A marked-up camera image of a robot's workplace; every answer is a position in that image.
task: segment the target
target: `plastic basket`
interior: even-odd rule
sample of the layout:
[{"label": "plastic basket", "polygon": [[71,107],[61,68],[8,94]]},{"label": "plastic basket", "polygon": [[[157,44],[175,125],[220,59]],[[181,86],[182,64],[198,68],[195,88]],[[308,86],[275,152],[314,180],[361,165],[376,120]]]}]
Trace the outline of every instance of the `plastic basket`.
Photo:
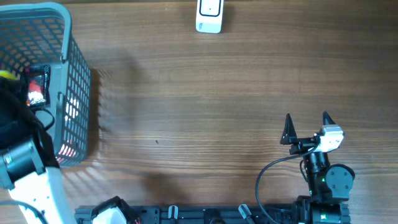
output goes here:
[{"label": "plastic basket", "polygon": [[[51,66],[54,153],[62,167],[74,166],[87,155],[91,74],[72,36],[70,13],[52,2],[0,6],[0,69],[20,75],[37,64]],[[36,116],[44,125],[52,120],[41,111]]]}]

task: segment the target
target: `black package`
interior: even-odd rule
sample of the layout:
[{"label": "black package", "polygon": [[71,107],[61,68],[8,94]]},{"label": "black package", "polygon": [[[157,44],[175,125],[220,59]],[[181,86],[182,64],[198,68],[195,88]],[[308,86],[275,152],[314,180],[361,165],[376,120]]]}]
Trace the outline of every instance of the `black package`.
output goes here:
[{"label": "black package", "polygon": [[24,73],[28,86],[27,105],[34,109],[49,104],[50,66],[32,66],[25,68]]}]

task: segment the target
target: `snack package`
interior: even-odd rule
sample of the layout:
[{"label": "snack package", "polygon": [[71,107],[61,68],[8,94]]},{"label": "snack package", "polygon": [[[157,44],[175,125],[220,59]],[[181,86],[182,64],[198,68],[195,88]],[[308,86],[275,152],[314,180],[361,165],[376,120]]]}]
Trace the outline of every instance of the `snack package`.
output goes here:
[{"label": "snack package", "polygon": [[27,79],[27,105],[30,108],[43,107],[50,103],[50,66],[41,65],[25,68]]}]

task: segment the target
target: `wooden table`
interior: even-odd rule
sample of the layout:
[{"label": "wooden table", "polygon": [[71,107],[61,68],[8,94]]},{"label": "wooden table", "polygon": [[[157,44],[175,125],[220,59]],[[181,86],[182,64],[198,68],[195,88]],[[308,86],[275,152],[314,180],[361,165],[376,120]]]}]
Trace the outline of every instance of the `wooden table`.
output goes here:
[{"label": "wooden table", "polygon": [[[352,223],[396,223],[396,3],[228,1],[218,35],[195,30],[192,1],[66,7],[93,75],[89,156],[63,170],[73,208],[255,205],[259,171],[289,154],[286,113],[306,137],[327,110],[346,133],[330,161],[357,175]],[[299,160],[261,182],[263,202],[307,190]],[[15,207],[0,217],[25,223]]]}]

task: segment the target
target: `basket handle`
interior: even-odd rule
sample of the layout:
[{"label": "basket handle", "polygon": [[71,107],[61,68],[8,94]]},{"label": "basket handle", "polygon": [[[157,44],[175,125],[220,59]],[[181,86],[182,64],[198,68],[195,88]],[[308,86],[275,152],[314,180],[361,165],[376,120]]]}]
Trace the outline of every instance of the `basket handle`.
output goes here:
[{"label": "basket handle", "polygon": [[70,37],[72,36],[72,17],[63,5],[55,2],[43,2],[38,4],[13,4],[0,6],[0,19],[32,17],[40,13],[61,17],[65,21],[61,61],[68,60]]}]

